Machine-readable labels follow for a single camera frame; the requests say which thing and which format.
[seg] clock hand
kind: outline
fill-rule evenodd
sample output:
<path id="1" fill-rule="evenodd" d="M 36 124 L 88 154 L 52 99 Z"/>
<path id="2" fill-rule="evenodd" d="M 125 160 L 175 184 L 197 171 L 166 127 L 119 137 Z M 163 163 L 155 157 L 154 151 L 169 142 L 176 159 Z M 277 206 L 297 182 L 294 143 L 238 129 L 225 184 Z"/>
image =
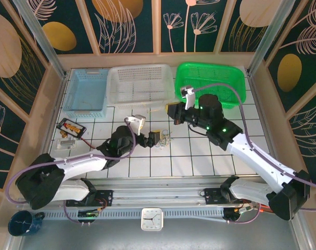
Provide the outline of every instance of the clock hand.
<path id="1" fill-rule="evenodd" d="M 148 218 L 143 218 L 143 220 L 153 220 L 154 219 L 154 217 L 156 217 L 157 216 L 157 214 L 156 215 L 154 215 L 152 218 L 150 218 L 150 219 L 148 219 Z"/>

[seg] white tile floor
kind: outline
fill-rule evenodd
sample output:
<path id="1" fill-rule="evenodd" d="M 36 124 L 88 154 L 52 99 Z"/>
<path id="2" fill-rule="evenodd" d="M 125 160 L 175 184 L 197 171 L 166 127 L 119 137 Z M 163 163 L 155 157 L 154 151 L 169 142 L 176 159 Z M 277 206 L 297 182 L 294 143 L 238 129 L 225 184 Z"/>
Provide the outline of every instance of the white tile floor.
<path id="1" fill-rule="evenodd" d="M 176 67 L 172 68 L 175 77 Z M 247 98 L 244 105 L 246 123 L 251 139 L 264 151 L 269 152 L 263 128 L 259 120 L 249 83 L 246 80 Z M 104 119 L 77 119 L 87 128 L 84 138 L 93 146 L 100 146 L 118 126 L 124 125 L 124 118 L 129 115 L 140 114 L 146 117 L 146 123 L 142 133 L 148 135 L 149 131 L 169 130 L 171 134 L 170 146 L 165 148 L 142 148 L 137 146 L 130 158 L 121 160 L 115 166 L 102 171 L 87 173 L 89 179 L 100 178 L 128 178 L 128 177 L 170 177 L 170 176 L 229 176 L 232 174 L 249 175 L 256 174 L 237 157 L 229 155 L 221 148 L 209 143 L 205 136 L 190 131 L 187 124 L 175 126 L 167 116 L 165 109 L 148 110 L 118 110 L 107 107 Z M 235 124 L 244 128 L 239 107 L 224 109 L 224 115 Z M 57 122 L 67 115 L 60 108 Z M 57 151 L 57 139 L 61 138 L 59 130 L 54 130 L 50 144 L 52 157 L 68 157 L 87 153 L 90 148 L 83 142 L 77 141 L 77 147 L 71 151 Z"/>

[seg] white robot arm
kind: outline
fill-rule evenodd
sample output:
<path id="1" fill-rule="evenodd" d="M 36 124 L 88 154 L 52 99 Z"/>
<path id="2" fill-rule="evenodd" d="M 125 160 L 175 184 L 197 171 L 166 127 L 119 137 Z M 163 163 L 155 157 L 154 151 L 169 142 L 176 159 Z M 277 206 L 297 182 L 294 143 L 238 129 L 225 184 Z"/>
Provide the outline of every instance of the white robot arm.
<path id="1" fill-rule="evenodd" d="M 181 89 L 181 93 L 186 103 L 173 103 L 167 107 L 174 124 L 188 122 L 194 127 L 205 129 L 211 143 L 241 159 L 267 183 L 249 182 L 233 176 L 221 185 L 222 195 L 229 201 L 247 199 L 270 206 L 276 215 L 291 220 L 307 201 L 310 192 L 308 185 L 292 177 L 309 181 L 309 175 L 303 170 L 296 173 L 247 138 L 241 128 L 224 118 L 217 96 L 200 96 L 199 108 L 195 108 L 194 89 L 187 86 Z"/>
<path id="2" fill-rule="evenodd" d="M 91 171 L 100 171 L 118 163 L 124 154 L 134 150 L 136 145 L 153 147 L 160 140 L 159 132 L 149 132 L 148 137 L 140 133 L 145 117 L 127 117 L 130 123 L 119 126 L 101 146 L 87 154 L 62 158 L 40 155 L 32 165 L 46 164 L 28 169 L 16 180 L 16 186 L 32 209 L 40 209 L 52 201 L 75 200 L 93 206 L 95 188 L 86 179 L 72 178 Z"/>

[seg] plastic basket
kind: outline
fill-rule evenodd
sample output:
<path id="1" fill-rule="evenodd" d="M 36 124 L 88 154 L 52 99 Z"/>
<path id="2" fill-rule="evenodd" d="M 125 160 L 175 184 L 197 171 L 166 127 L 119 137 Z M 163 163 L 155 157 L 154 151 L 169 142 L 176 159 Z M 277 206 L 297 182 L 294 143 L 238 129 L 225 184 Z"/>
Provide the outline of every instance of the plastic basket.
<path id="1" fill-rule="evenodd" d="M 108 69 L 74 69 L 64 111 L 70 118 L 104 118 Z"/>
<path id="2" fill-rule="evenodd" d="M 108 104 L 120 109 L 163 107 L 175 98 L 168 65 L 111 68 L 107 79 Z"/>
<path id="3" fill-rule="evenodd" d="M 195 62 L 186 62 L 178 66 L 175 80 L 176 96 L 179 100 L 185 102 L 185 99 L 181 96 L 181 87 L 191 85 L 196 89 L 219 82 L 233 87 L 240 95 L 242 102 L 246 100 L 245 76 L 241 70 L 231 66 L 199 64 Z M 196 105 L 198 105 L 198 98 L 203 94 L 217 95 L 223 108 L 233 108 L 239 105 L 235 94 L 223 86 L 210 87 L 196 92 Z"/>

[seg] green basket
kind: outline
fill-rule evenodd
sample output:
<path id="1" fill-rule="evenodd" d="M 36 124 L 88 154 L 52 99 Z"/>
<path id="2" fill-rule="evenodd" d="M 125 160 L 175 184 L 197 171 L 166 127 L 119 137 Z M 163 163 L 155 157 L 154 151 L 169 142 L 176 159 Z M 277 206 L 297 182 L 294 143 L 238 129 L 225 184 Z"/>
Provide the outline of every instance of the green basket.
<path id="1" fill-rule="evenodd" d="M 181 96 L 181 87 L 190 85 L 196 89 L 219 82 L 233 87 L 240 95 L 242 103 L 246 100 L 245 76 L 241 70 L 231 66 L 196 62 L 185 62 L 178 66 L 175 94 L 179 100 L 185 102 L 186 100 Z M 237 97 L 232 90 L 224 86 L 215 86 L 196 92 L 196 106 L 198 106 L 198 98 L 204 94 L 216 95 L 223 108 L 233 108 L 239 105 Z"/>

